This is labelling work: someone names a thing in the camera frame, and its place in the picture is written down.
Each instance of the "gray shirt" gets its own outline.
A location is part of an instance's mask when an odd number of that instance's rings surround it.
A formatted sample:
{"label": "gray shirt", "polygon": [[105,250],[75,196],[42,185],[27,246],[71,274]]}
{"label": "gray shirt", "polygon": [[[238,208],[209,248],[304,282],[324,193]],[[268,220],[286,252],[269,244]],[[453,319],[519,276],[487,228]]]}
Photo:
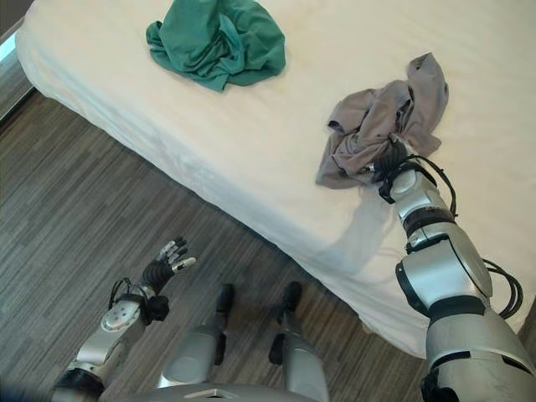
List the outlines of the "gray shirt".
{"label": "gray shirt", "polygon": [[333,129],[317,174],[317,184],[349,188],[371,182],[363,169],[390,152],[398,137],[428,156],[441,141],[432,136],[449,98],[448,85],[432,53],[410,62],[406,81],[362,90],[341,100],[328,126]]}

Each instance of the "robot forearm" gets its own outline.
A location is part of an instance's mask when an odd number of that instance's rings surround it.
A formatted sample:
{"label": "robot forearm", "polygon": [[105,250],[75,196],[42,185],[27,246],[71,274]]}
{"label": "robot forearm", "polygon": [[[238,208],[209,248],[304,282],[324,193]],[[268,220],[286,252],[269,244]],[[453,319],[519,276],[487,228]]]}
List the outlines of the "robot forearm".
{"label": "robot forearm", "polygon": [[425,401],[532,401],[536,371],[512,329],[491,308],[482,258],[420,165],[392,172],[380,195],[395,203],[408,237],[396,266],[408,303],[430,318]]}
{"label": "robot forearm", "polygon": [[[186,253],[185,240],[168,243],[144,270],[142,283],[133,285],[125,278],[114,285],[108,312],[99,327],[84,342],[54,386],[53,401],[98,400],[125,362],[132,346],[153,320],[163,321],[168,314],[168,299],[160,290],[178,271],[196,260],[178,260]],[[126,291],[116,299],[122,285]]]}

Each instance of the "black wire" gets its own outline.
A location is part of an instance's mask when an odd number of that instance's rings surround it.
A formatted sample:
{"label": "black wire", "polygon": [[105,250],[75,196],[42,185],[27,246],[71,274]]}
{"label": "black wire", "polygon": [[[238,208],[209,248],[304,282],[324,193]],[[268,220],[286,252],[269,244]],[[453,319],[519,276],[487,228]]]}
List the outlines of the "black wire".
{"label": "black wire", "polygon": [[422,157],[421,155],[409,155],[405,159],[405,161],[409,161],[411,159],[420,159],[420,160],[425,161],[426,163],[428,163],[435,170],[435,172],[438,174],[438,176],[441,178],[441,180],[443,180],[443,182],[445,182],[446,186],[451,191],[451,214],[454,217],[458,216],[456,214],[456,190],[452,186],[451,180],[449,180],[449,178],[446,176],[445,171],[443,169],[441,169],[439,166],[437,166],[435,163],[433,163],[430,159],[428,159],[426,157]]}
{"label": "black wire", "polygon": [[131,280],[129,278],[127,278],[127,277],[124,277],[124,278],[121,278],[121,279],[117,280],[114,283],[114,286],[111,288],[110,300],[108,301],[108,310],[110,310],[114,306],[114,304],[116,303],[116,294],[119,291],[119,289],[121,289],[121,285],[123,285],[123,284],[126,284],[126,294],[127,295],[131,294],[131,287],[136,287],[137,289],[139,289],[142,292],[142,295],[143,295],[143,298],[144,298],[145,302],[148,302],[147,294],[142,289],[142,287],[139,286],[139,285],[132,285]]}
{"label": "black wire", "polygon": [[519,308],[521,308],[521,305],[523,304],[523,288],[514,276],[508,274],[499,265],[495,264],[490,260],[482,260],[484,261],[484,263],[493,267],[488,267],[488,271],[504,276],[504,278],[510,285],[510,300],[508,301],[506,307],[501,312],[499,312],[499,316],[506,320],[507,318],[513,316],[516,312],[518,312]]}

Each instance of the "wooden floor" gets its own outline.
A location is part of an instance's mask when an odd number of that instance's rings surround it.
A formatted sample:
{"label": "wooden floor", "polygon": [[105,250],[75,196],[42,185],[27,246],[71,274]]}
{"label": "wooden floor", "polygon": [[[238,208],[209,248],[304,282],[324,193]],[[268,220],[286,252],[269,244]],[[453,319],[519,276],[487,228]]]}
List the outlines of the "wooden floor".
{"label": "wooden floor", "polygon": [[[416,401],[424,364],[366,335],[357,315],[274,245],[173,182],[83,118],[30,97],[0,132],[0,375],[45,391],[106,310],[113,281],[138,278],[184,235],[198,265],[166,286],[171,313],[152,324],[103,395],[151,389],[173,344],[235,284],[228,349],[214,380],[281,385],[267,354],[273,307],[300,281],[298,309],[334,401]],[[534,312],[530,322],[534,321]],[[523,340],[534,357],[536,328]]]}
{"label": "wooden floor", "polygon": [[0,61],[0,121],[32,88],[18,61],[17,53],[12,51]]}

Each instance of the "green shirt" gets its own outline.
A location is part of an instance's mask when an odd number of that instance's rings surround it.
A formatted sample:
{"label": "green shirt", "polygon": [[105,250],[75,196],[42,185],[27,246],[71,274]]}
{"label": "green shirt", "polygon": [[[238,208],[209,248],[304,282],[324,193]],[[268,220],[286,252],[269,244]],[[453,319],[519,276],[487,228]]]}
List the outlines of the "green shirt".
{"label": "green shirt", "polygon": [[223,91],[285,68],[285,36],[253,0],[175,0],[147,27],[151,56],[165,69]]}

